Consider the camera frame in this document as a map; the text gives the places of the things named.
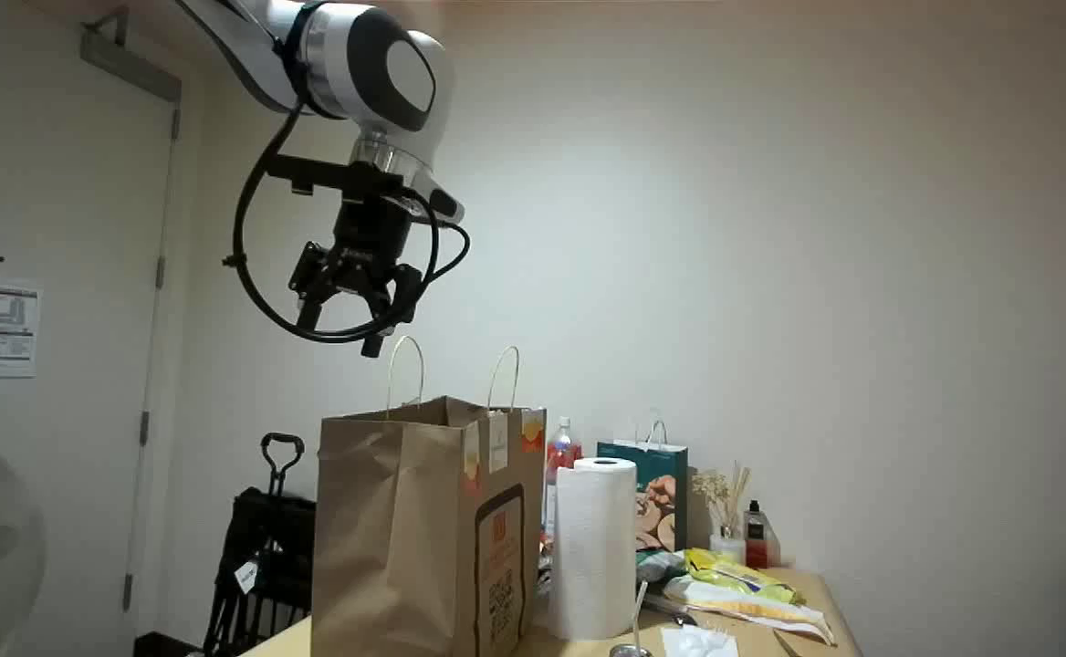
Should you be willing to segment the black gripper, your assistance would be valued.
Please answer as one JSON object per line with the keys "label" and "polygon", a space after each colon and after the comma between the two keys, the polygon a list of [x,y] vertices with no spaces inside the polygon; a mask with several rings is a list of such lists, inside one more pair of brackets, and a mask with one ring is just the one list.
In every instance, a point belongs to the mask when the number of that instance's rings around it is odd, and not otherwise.
{"label": "black gripper", "polygon": [[297,328],[316,333],[321,305],[335,290],[355,290],[371,310],[361,357],[378,357],[392,328],[417,315],[421,295],[437,277],[437,266],[417,271],[400,261],[409,226],[428,223],[431,228],[442,228],[456,219],[460,199],[442,187],[421,193],[400,174],[378,170],[365,161],[324,163],[272,155],[268,170],[288,177],[297,193],[313,193],[316,187],[338,193],[333,244],[321,248],[307,242],[288,277],[288,289],[299,295]]}

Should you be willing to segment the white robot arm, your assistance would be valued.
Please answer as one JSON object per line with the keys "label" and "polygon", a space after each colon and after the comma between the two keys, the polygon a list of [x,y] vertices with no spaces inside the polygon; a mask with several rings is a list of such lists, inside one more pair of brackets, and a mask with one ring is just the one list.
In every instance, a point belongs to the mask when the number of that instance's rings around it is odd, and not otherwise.
{"label": "white robot arm", "polygon": [[[358,344],[376,357],[422,290],[470,251],[465,203],[431,174],[453,97],[446,47],[371,2],[175,2],[240,82],[286,113],[240,181],[225,266],[277,328],[310,344]],[[333,244],[307,242],[288,277],[297,320],[262,300],[248,271],[243,219],[268,177],[297,193],[338,193]]]}

